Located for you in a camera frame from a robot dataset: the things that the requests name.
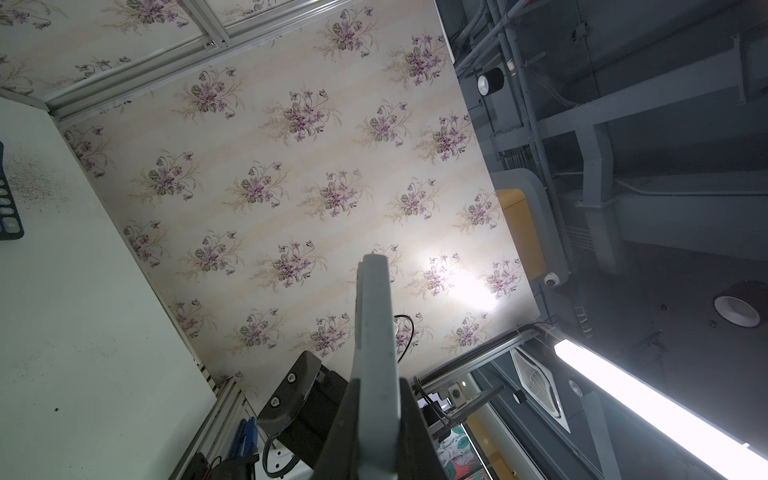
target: purple flower pattern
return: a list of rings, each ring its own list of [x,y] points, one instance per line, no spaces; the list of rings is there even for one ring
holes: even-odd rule
[[[64,138],[74,151],[80,165],[94,178],[103,177],[104,168],[111,164],[110,158],[104,153],[109,140],[97,138],[103,136],[102,130],[103,127],[91,127],[86,131],[72,128],[64,132]]]
[[[284,1],[285,0],[251,0],[251,3],[253,3],[253,7],[251,8],[244,8],[241,5],[237,5],[235,8],[228,8],[226,10],[222,10],[220,14],[226,22],[231,22],[238,18],[243,18],[249,15],[253,15],[257,13],[259,10],[272,7]]]
[[[243,261],[237,255],[242,240],[236,238],[237,232],[228,231],[225,234],[217,234],[208,230],[208,235],[203,237],[202,247],[190,250],[187,257],[182,259],[190,265],[190,268],[179,272],[188,279],[203,276],[210,271],[225,272],[228,276],[235,273],[235,266]]]
[[[432,212],[440,210],[435,196],[440,190],[435,186],[435,179],[419,180],[413,178],[408,184],[404,194],[401,194],[396,200],[389,202],[392,213],[387,215],[393,222],[402,224],[404,220],[421,217],[424,220],[432,218]]]
[[[52,83],[51,86],[61,87],[62,85],[71,85],[83,81],[86,78],[90,78],[99,72],[109,71],[127,63],[131,63],[131,59],[125,56],[120,57],[117,60],[104,60],[102,58],[93,57],[90,63],[74,66],[80,72],[80,76],[61,77],[59,80]]]
[[[254,204],[278,207],[280,198],[283,198],[283,195],[288,196],[280,185],[286,179],[286,174],[281,162],[273,162],[265,166],[259,161],[254,161],[253,166],[248,170],[248,177],[239,182],[235,180],[234,186],[227,189],[234,194],[235,200],[226,201],[224,204],[241,212],[244,212],[246,205],[249,208]]]
[[[276,308],[266,312],[251,310],[254,313],[248,316],[245,325],[235,330],[233,335],[235,345],[230,348],[232,353],[241,353],[243,349],[251,346],[266,346],[268,349],[273,349],[277,346],[277,340],[283,336],[277,328],[283,319],[274,319],[277,316]]]
[[[473,204],[465,205],[456,215],[461,219],[454,227],[461,232],[474,230],[478,225],[488,225],[493,230],[501,218],[501,208],[496,200],[496,192],[488,193],[481,189]]]
[[[7,55],[0,55],[0,88],[29,96],[35,91],[34,83],[38,79],[27,76],[25,61],[22,60],[16,63],[9,61],[7,58]]]
[[[313,253],[315,244],[311,240],[304,244],[291,240],[288,245],[278,245],[277,249],[279,258],[267,257],[257,262],[261,270],[252,278],[262,280],[259,286],[263,288],[272,287],[276,291],[277,284],[281,282],[285,288],[301,286],[316,268],[327,270],[326,259]]]
[[[175,302],[171,306],[179,326],[191,339],[200,334],[203,325],[208,324],[216,328],[214,316],[202,313],[200,311],[202,308],[203,306],[198,299],[192,300],[189,305],[185,302]]]
[[[525,275],[519,258],[514,262],[503,259],[493,263],[493,273],[485,278],[491,293],[497,299],[507,296],[518,288],[518,281]]]
[[[349,322],[349,315],[346,313],[342,313],[340,318],[329,313],[323,318],[316,319],[317,329],[300,333],[298,338],[301,341],[293,349],[311,349],[321,358],[325,358],[331,352],[340,349],[351,337],[352,326]]]
[[[185,121],[198,119],[205,120],[205,114],[224,113],[224,118],[229,120],[235,116],[235,108],[243,106],[243,101],[237,96],[242,80],[235,78],[235,68],[227,67],[223,70],[208,68],[203,70],[197,79],[199,84],[187,88],[184,85],[182,92],[174,97],[181,97],[186,104],[183,108],[173,110],[180,114]]]
[[[338,217],[343,212],[349,215],[363,197],[373,199],[370,189],[360,184],[362,175],[359,170],[352,171],[351,180],[347,175],[345,170],[327,173],[326,186],[314,184],[312,187],[303,189],[309,196],[299,206],[306,207],[308,215],[325,220],[326,212],[331,217]]]
[[[448,49],[442,35],[434,39],[425,33],[420,37],[412,37],[411,43],[413,50],[401,47],[391,51],[389,56],[393,58],[392,63],[385,68],[385,71],[392,73],[389,80],[402,83],[406,89],[409,81],[413,81],[416,86],[426,81],[432,84],[448,60]]]
[[[166,195],[181,196],[184,200],[191,199],[194,195],[192,190],[199,187],[194,178],[199,165],[193,162],[193,153],[188,151],[173,155],[167,150],[161,153],[155,161],[157,168],[149,170],[147,174],[142,170],[139,177],[132,180],[141,186],[141,192],[131,196],[139,199],[141,203],[149,204],[156,199],[162,200]]]
[[[371,250],[371,253],[375,255],[385,255],[387,266],[389,267],[389,282],[394,283],[396,280],[396,275],[399,275],[401,273],[400,270],[400,261],[402,259],[402,254],[398,250],[400,248],[400,245],[397,243],[394,243],[390,245],[389,247],[382,247],[378,243],[375,244],[373,250]],[[357,266],[352,267],[349,269],[350,272],[355,274],[355,279],[350,280],[349,283],[357,283]]]
[[[155,23],[175,24],[178,28],[190,24],[187,13],[177,0],[114,0],[114,6],[102,10],[104,13],[116,14],[121,20],[107,24],[128,33],[138,31],[139,27],[149,29]]]
[[[360,141],[363,145],[373,145],[379,142],[392,142],[396,147],[403,143],[403,137],[409,134],[406,122],[411,113],[406,110],[408,104],[401,101],[398,104],[390,104],[384,100],[376,111],[376,116],[367,117],[357,128],[364,133]]]
[[[48,17],[53,12],[67,16],[59,7],[51,7],[42,0],[8,0],[0,3],[0,25],[29,25],[31,21],[35,28],[42,30],[51,26]]]
[[[340,113],[335,108],[324,106],[328,102],[328,94],[321,90],[315,94],[309,90],[300,93],[290,92],[292,104],[284,108],[280,102],[265,110],[272,117],[264,122],[262,127],[271,130],[269,137],[282,140],[288,145],[288,137],[293,135],[297,142],[311,137],[317,140],[317,135],[326,130],[329,122],[341,125]]]
[[[426,294],[438,296],[440,293],[448,292],[453,286],[452,279],[456,275],[456,265],[460,261],[458,253],[448,257],[440,255],[431,257],[429,266],[420,266],[415,272],[411,272],[413,279],[408,284],[408,288],[414,296],[421,296],[426,299]]]
[[[445,336],[449,344],[443,347],[443,349],[448,350],[450,353],[460,353],[464,350],[464,347],[471,348],[479,343],[483,343],[488,339],[488,332],[486,330],[489,323],[490,320],[488,320],[487,313],[480,313],[479,315],[468,313],[462,321],[462,326]]]
[[[326,29],[319,33],[326,38],[327,43],[320,50],[325,58],[330,55],[335,59],[336,55],[342,57],[344,51],[359,51],[360,58],[371,54],[370,48],[376,44],[371,35],[371,30],[376,22],[371,19],[373,8],[345,8],[342,10],[340,20],[326,23]]]
[[[415,146],[415,149],[421,151],[419,155],[421,158],[430,160],[434,164],[438,156],[442,161],[451,157],[458,159],[458,156],[466,150],[468,143],[475,138],[475,131],[472,129],[469,114],[459,120],[458,115],[451,113],[448,117],[440,117],[440,127],[421,131],[419,136],[422,137],[422,141]]]
[[[144,225],[140,225],[135,220],[129,220],[129,224],[123,229],[123,235],[126,236],[131,250],[136,257],[145,263],[149,263],[150,268],[160,265],[160,257],[165,253],[162,241],[165,232],[153,232],[160,229],[159,220],[150,220]]]
[[[411,328],[411,323],[408,321],[408,319],[396,318],[395,321],[397,322],[395,345],[397,346],[398,356],[405,352],[406,347],[408,347],[408,353],[411,353],[413,348],[419,345],[419,342],[421,342],[422,337],[425,334],[432,338],[432,327],[423,324],[424,317],[422,316],[421,312],[417,312],[413,316],[413,326],[415,327],[414,329]],[[408,341],[411,339],[411,330],[414,330],[413,340],[411,340],[411,346],[408,346]]]

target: fluorescent light tube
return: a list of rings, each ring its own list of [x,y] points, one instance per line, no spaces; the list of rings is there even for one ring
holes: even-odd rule
[[[563,340],[554,351],[630,410],[728,480],[768,478],[768,460],[745,449],[684,407],[583,346]]]

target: security camera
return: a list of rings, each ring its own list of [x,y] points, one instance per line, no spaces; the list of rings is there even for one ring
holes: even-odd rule
[[[560,277],[555,272],[547,273],[544,277],[544,283],[549,287],[560,285]]]

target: black cable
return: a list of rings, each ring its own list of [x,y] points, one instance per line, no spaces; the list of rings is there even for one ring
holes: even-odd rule
[[[400,358],[397,359],[397,363],[400,363],[400,360],[402,360],[402,358],[406,356],[406,352],[408,352],[408,347],[411,346],[411,342],[413,341],[413,336],[416,334],[416,324],[414,324],[413,319],[407,315],[395,315],[395,318],[407,318],[408,321],[411,323],[411,338],[408,339],[408,345],[406,345],[406,348],[402,351]]]
[[[442,411],[439,405],[437,405],[432,399],[429,398],[429,395],[427,395],[427,393],[422,388],[422,383],[418,376],[413,376],[413,384],[416,386],[416,390],[419,392],[419,395],[424,398],[424,400],[427,402],[427,405],[432,407],[432,410],[435,411],[437,418],[439,418],[442,424],[445,425],[443,419],[448,418],[447,415]]]
[[[210,463],[210,465],[208,465],[208,468],[205,471],[205,475],[203,475],[203,480],[208,480],[210,478],[210,476],[212,475],[212,473],[214,471],[214,467],[216,466],[216,465],[214,465],[214,463],[216,462],[217,458],[219,459],[219,465],[221,465],[221,462],[223,462],[223,459],[221,458],[221,455],[219,455],[216,458],[214,458],[214,460]]]
[[[282,477],[282,476],[283,476],[283,475],[285,475],[286,473],[288,473],[288,472],[290,472],[291,470],[293,470],[293,467],[295,467],[296,465],[298,465],[298,463],[299,463],[299,460],[300,460],[300,459],[299,459],[299,457],[298,457],[297,455],[294,455],[294,456],[293,456],[293,457],[290,459],[290,462],[288,462],[288,464],[287,464],[286,466],[282,467],[282,468],[281,468],[280,470],[278,470],[277,472],[270,472],[270,471],[267,469],[267,467],[266,467],[266,457],[267,457],[267,456],[269,455],[269,453],[270,453],[270,447],[272,446],[272,442],[274,442],[274,441],[275,441],[275,438],[277,438],[277,435],[272,435],[272,436],[270,436],[270,437],[269,437],[269,438],[266,440],[266,443],[264,444],[264,452],[263,452],[263,455],[261,455],[261,466],[263,466],[263,467],[264,467],[264,473],[266,473],[266,476],[268,476],[269,478],[279,478],[279,477]]]

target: cable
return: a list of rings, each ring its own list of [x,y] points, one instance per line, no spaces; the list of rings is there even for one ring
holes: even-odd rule
[[[427,402],[427,405],[432,407],[432,410],[435,411],[435,414],[437,415],[437,418],[440,419],[440,422],[442,422],[443,425],[447,425],[445,421],[445,419],[447,418],[447,416],[445,415],[445,412],[443,412],[442,409],[437,404],[435,404],[435,402],[432,401],[432,399],[429,398],[429,395],[427,395],[427,393],[422,388],[422,383],[419,380],[418,376],[413,376],[413,384],[416,386],[416,390],[419,392],[419,395],[421,395],[424,398],[424,400]]]
[[[411,346],[411,342],[413,341],[413,336],[416,333],[416,325],[414,324],[413,319],[407,315],[395,315],[395,318],[407,318],[408,321],[411,323],[411,338],[408,339],[408,345],[406,345],[406,348],[402,351],[400,358],[397,359],[397,363],[400,363],[400,360],[402,360],[402,358],[406,356],[406,352],[408,352],[408,347]]]
[[[569,108],[578,107],[581,104],[576,103],[575,101],[570,101],[566,98],[563,98],[560,93],[554,89],[545,79],[543,79],[539,74],[536,73],[536,71],[533,68],[528,67],[527,68],[528,73],[531,74],[531,76],[536,80],[536,82],[545,88],[546,91],[549,92],[549,94],[561,105]]]
[[[214,463],[216,462],[216,459],[217,459],[217,458],[219,459],[219,465],[221,465],[221,462],[222,462],[223,460],[222,460],[222,458],[221,458],[221,455],[219,455],[219,456],[217,456],[216,458],[214,458],[214,460],[213,460],[213,461],[210,463],[210,465],[208,466],[208,469],[205,471],[205,475],[203,475],[203,480],[208,480],[208,479],[210,478],[210,476],[211,476],[211,473],[214,471],[214,466],[215,466],[215,465],[214,465]]]
[[[298,456],[294,455],[290,459],[290,462],[288,462],[288,464],[286,466],[282,467],[277,472],[270,472],[267,469],[267,466],[266,466],[266,457],[270,453],[270,447],[272,446],[272,442],[275,441],[275,438],[277,438],[277,435],[272,435],[272,436],[270,436],[266,440],[266,443],[264,444],[264,452],[263,452],[263,455],[261,456],[261,466],[264,467],[264,473],[266,473],[266,476],[268,476],[269,478],[279,478],[279,477],[282,477],[286,473],[288,473],[291,470],[293,470],[293,467],[298,465],[299,460],[300,460]]]

